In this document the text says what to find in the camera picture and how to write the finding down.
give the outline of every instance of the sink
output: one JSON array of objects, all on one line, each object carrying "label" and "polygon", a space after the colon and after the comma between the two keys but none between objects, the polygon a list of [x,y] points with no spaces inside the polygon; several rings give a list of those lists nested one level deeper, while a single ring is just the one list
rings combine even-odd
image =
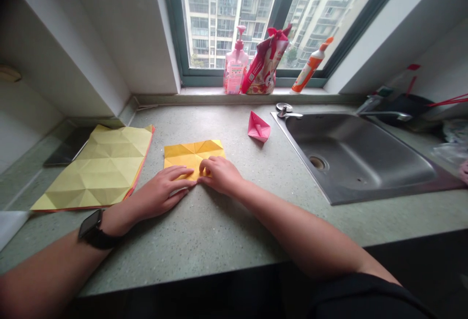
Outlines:
[{"label": "sink", "polygon": [[272,116],[331,205],[465,187],[368,119],[350,113]]}]

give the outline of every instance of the orange bottle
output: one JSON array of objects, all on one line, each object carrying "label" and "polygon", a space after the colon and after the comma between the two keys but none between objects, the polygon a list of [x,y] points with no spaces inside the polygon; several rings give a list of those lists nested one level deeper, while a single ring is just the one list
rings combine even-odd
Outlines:
[{"label": "orange bottle", "polygon": [[307,82],[325,58],[325,50],[332,41],[333,37],[328,38],[322,45],[320,45],[320,48],[317,51],[312,53],[312,55],[309,57],[309,61],[307,61],[307,64],[299,74],[299,77],[297,77],[296,82],[294,82],[294,85],[290,91],[291,94],[300,94],[302,89],[305,88]]}]

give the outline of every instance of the pink paper boat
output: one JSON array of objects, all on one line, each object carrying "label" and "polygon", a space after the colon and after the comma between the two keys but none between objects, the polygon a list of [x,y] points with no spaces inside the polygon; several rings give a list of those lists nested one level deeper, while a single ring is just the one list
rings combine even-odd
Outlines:
[{"label": "pink paper boat", "polygon": [[253,111],[250,111],[249,129],[247,134],[254,139],[265,142],[270,136],[271,127]]}]

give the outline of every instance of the white wall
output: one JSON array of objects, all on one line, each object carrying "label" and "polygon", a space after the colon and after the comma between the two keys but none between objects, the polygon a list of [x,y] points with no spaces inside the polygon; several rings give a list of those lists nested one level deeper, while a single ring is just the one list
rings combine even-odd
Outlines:
[{"label": "white wall", "polygon": [[25,0],[99,96],[118,115],[130,91],[79,0]]},{"label": "white wall", "polygon": [[0,173],[63,119],[25,80],[0,81]]},{"label": "white wall", "polygon": [[24,0],[2,0],[0,62],[17,68],[29,87],[67,116],[113,115]]},{"label": "white wall", "polygon": [[[440,38],[414,63],[420,64],[421,68],[416,71],[418,79],[413,94],[440,102],[468,93],[468,18]],[[466,105],[441,106],[427,113],[425,118],[468,115]]]},{"label": "white wall", "polygon": [[467,16],[468,0],[389,0],[328,80],[336,94],[369,94]]},{"label": "white wall", "polygon": [[134,94],[180,91],[164,0],[80,0]]}]

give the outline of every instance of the black pot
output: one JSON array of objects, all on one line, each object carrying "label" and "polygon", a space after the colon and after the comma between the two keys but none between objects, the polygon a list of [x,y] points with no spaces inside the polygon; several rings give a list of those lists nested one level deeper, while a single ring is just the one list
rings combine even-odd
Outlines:
[{"label": "black pot", "polygon": [[[393,102],[389,103],[381,111],[395,111],[409,114],[411,117],[416,118],[423,113],[431,110],[432,107],[428,105],[433,104],[432,101],[417,95],[400,94]],[[394,127],[400,127],[404,124],[403,121],[398,120],[394,116],[378,115],[376,116],[380,121],[390,124]]]}]

